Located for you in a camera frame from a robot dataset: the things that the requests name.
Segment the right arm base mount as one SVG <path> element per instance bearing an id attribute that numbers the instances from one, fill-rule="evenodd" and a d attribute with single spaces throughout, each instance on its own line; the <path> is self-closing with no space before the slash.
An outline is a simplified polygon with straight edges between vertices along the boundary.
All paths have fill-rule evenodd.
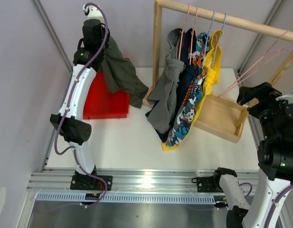
<path id="1" fill-rule="evenodd" d="M 211 177 L 195 177 L 191 179 L 196 184 L 197 191 L 200 193 L 222 193 L 223 190 L 219 186 L 218 179 Z"/>

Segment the yellow shorts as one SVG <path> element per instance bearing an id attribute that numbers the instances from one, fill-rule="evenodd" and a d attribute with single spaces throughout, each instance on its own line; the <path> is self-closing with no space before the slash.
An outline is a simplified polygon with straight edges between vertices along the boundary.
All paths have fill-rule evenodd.
<path id="1" fill-rule="evenodd" d="M 208 41 L 208 46 L 209 46 L 209 51 L 210 51 L 210 39 Z M 203 98 L 198 103 L 197 107 L 195 108 L 195 117 L 194 117 L 194 120 L 193 120 L 193 123 L 192 123 L 191 127 L 195 124 L 196 120 L 198 119 L 198 117 L 199 117 L 199 115 L 201 113 L 201 109 L 202 109 L 203 104 L 205 102 L 206 96 L 211 94 L 212 86 L 219 83 L 220 72 L 219 72 L 219 75 L 217 75 L 214 70 L 212 70 L 209 66 L 207 66 L 209 64 L 209 62 L 210 62 L 209 57 L 207 56 L 209 51 L 206 53 L 205 65 L 204 65 L 204 70 L 206 72 L 206 76 L 205 76 L 205 79 L 204 79 L 204 81 L 203 81 L 203 83 L 201 85 Z"/>

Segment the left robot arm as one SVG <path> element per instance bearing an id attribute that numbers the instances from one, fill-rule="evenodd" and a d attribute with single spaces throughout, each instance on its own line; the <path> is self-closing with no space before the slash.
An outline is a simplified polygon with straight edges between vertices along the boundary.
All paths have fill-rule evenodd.
<path id="1" fill-rule="evenodd" d="M 83 111 L 88 92 L 108 48 L 109 30 L 98 19 L 88 19 L 83 24 L 83 38 L 74 54 L 71 85 L 58 114 L 50 116 L 56 129 L 54 150 L 63 155 L 72 150 L 76 161 L 74 182 L 81 180 L 87 190 L 97 186 L 98 177 L 88 147 L 92 127 L 83 121 Z"/>

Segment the olive green shorts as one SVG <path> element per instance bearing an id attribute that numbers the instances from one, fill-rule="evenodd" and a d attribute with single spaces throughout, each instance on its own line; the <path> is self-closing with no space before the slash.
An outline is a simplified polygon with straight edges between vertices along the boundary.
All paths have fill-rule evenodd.
<path id="1" fill-rule="evenodd" d="M 129 104 L 141 108 L 149 88 L 138 78 L 133 63 L 124 58 L 113 37 L 99 70 L 104 74 L 107 89 L 111 93 L 123 91 L 129 94 Z"/>

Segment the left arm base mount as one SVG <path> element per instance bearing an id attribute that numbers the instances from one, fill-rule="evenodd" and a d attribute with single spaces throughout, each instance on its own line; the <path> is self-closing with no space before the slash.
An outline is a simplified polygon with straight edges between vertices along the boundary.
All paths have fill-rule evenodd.
<path id="1" fill-rule="evenodd" d="M 98 177 L 106 182 L 107 190 L 111 191 L 113 176 L 100 175 Z M 71 190 L 98 190 L 98 191 L 105 190 L 105 184 L 103 181 L 75 171 L 72 176 L 70 189 Z"/>

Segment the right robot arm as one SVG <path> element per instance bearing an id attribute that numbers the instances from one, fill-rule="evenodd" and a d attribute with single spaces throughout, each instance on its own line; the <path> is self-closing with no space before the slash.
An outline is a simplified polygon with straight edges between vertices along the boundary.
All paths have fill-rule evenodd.
<path id="1" fill-rule="evenodd" d="M 258 183 L 252 203 L 247 204 L 234 170 L 218 168 L 211 180 L 212 188 L 225 194 L 228 228 L 274 228 L 293 190 L 293 92 L 282 95 L 268 82 L 240 87 L 239 105 L 253 99 L 258 103 L 247 111 L 260 121 L 264 139 L 257 150 Z"/>

